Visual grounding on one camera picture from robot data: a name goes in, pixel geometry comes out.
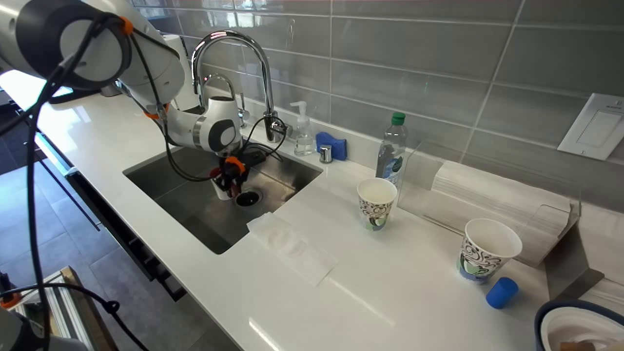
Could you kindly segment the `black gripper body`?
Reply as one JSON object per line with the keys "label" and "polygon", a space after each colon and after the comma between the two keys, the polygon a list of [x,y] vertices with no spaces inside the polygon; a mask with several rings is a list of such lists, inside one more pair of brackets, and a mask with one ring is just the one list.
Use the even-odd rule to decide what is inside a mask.
{"label": "black gripper body", "polygon": [[219,165],[211,169],[213,179],[222,179],[230,190],[230,198],[242,192],[242,185],[248,179],[248,165],[238,155],[226,155],[219,159]]}

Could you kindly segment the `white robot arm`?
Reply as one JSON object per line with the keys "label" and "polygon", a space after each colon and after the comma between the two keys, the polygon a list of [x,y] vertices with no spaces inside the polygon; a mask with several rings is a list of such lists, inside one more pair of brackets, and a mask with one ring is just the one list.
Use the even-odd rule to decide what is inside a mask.
{"label": "white robot arm", "polygon": [[61,85],[100,89],[119,81],[168,142],[219,157],[207,179],[220,192],[240,192],[248,165],[238,155],[236,120],[174,107],[185,81],[180,54],[125,0],[2,0],[0,58],[6,70],[45,79],[29,116]]}

